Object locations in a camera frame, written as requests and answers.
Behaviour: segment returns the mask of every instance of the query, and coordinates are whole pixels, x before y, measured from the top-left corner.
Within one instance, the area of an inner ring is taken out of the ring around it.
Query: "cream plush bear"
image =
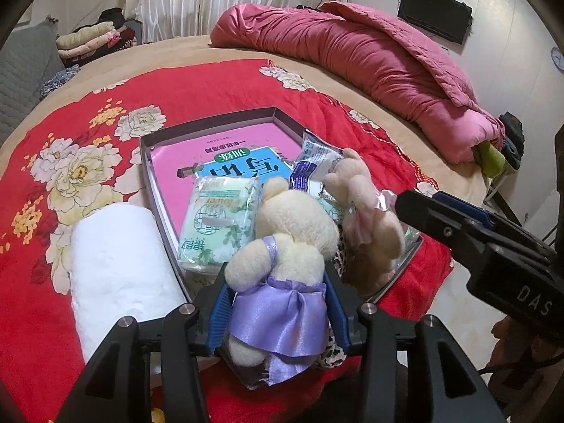
[[[343,155],[322,181],[345,210],[343,230],[351,254],[343,281],[370,295],[393,276],[392,261],[405,251],[404,231],[393,211],[377,208],[379,192],[359,154],[346,148]]]
[[[313,197],[276,177],[264,184],[256,236],[225,269],[227,284],[238,293],[228,349],[238,366],[268,358],[271,385],[300,373],[325,349],[322,281],[325,261],[337,252],[338,229]]]

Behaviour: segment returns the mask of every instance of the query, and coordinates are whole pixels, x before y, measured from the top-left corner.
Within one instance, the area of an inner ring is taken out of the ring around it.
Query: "red floral bedspread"
[[[71,311],[72,225],[112,202],[145,203],[142,135],[226,112],[277,106],[319,137],[352,147],[379,188],[432,195],[426,177],[384,129],[267,60],[161,69],[89,93],[49,115],[13,151],[0,180],[0,379],[31,423],[54,419],[84,362]],[[450,271],[450,253],[425,238],[380,306],[418,319]],[[214,423],[282,421],[323,384],[357,366],[309,370],[248,391],[223,364],[201,373]]]

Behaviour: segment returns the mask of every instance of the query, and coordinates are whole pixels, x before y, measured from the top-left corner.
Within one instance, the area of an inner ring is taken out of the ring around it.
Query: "blue label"
[[[251,149],[248,157],[241,157],[231,161],[206,162],[201,170],[195,172],[197,178],[202,176],[243,176],[245,178],[259,177],[264,183],[273,176],[288,179],[291,168],[280,159],[270,147]]]
[[[300,161],[294,165],[290,175],[290,189],[304,190],[307,192],[307,181],[317,168],[313,162]]]

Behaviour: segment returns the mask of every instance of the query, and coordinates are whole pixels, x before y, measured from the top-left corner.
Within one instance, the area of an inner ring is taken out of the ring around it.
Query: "pink comforter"
[[[240,4],[219,18],[217,47],[246,47],[313,62],[416,122],[447,162],[472,147],[501,149],[503,124],[477,104],[470,80],[430,38],[396,17],[330,1],[325,12]]]

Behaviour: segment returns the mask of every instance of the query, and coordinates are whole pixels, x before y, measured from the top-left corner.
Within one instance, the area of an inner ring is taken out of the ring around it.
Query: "green object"
[[[505,157],[489,141],[482,141],[473,150],[476,162],[484,175],[495,178],[503,173]]]
[[[253,240],[259,190],[258,178],[197,179],[180,233],[180,267],[217,274],[224,262]]]
[[[237,148],[230,151],[225,151],[224,153],[219,153],[214,156],[215,162],[227,162],[233,159],[238,159],[240,157],[245,157],[249,155],[250,151],[247,148]]]

